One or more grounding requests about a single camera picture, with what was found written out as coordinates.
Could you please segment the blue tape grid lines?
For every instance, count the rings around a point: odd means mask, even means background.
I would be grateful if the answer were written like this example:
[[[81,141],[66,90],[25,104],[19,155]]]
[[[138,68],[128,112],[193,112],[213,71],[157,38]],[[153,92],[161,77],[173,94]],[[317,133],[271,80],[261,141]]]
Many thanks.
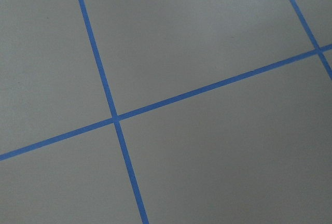
[[[331,223],[331,0],[1,0],[1,223]]]

